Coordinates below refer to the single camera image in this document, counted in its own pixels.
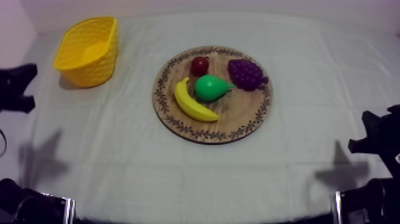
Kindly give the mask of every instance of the table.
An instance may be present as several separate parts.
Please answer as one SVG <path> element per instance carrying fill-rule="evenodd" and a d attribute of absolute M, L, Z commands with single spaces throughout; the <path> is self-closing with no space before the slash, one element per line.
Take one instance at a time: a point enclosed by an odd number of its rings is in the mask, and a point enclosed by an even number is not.
<path fill-rule="evenodd" d="M 329 211 L 329 195 L 390 176 L 378 157 L 350 155 L 361 113 L 400 103 L 400 41 L 346 24 L 251 13 L 120 18 L 115 73 L 76 89 L 52 68 L 65 30 L 43 33 L 37 108 L 2 113 L 10 147 L 0 178 L 77 200 L 80 217 L 129 223 L 245 223 Z M 157 119 L 154 78 L 174 55 L 221 45 L 266 69 L 274 101 L 243 140 L 200 145 Z"/>

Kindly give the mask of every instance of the plastic basket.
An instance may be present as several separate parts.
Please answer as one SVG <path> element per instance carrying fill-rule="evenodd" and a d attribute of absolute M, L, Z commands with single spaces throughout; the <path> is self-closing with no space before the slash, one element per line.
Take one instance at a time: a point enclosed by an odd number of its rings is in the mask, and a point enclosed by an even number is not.
<path fill-rule="evenodd" d="M 113 75 L 117 50 L 117 20 L 113 17 L 89 18 L 65 33 L 54 68 L 77 86 L 97 86 Z"/>

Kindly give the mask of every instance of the grape cluster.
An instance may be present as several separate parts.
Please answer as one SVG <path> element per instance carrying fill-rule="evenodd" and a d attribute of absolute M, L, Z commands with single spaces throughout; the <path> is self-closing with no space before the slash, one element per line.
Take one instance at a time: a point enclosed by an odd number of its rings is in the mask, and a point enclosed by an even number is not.
<path fill-rule="evenodd" d="M 268 77 L 263 77 L 261 68 L 248 60 L 230 60 L 228 72 L 232 83 L 244 91 L 254 91 L 263 83 L 268 83 Z"/>

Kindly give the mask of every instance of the red apple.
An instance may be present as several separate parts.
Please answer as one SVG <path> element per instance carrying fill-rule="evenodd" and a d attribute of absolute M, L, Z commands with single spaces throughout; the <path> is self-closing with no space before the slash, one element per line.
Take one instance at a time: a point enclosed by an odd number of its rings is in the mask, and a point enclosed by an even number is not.
<path fill-rule="evenodd" d="M 196 57 L 192 60 L 190 72 L 194 76 L 203 76 L 208 72 L 208 60 L 204 57 Z"/>

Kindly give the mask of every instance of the pear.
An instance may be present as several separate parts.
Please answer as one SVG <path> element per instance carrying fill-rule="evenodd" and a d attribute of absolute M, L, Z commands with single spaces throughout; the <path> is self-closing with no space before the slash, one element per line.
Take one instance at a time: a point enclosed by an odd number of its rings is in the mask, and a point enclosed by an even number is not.
<path fill-rule="evenodd" d="M 206 74 L 196 82 L 196 95 L 204 101 L 215 101 L 224 95 L 230 88 L 235 87 L 228 84 L 225 80 Z"/>

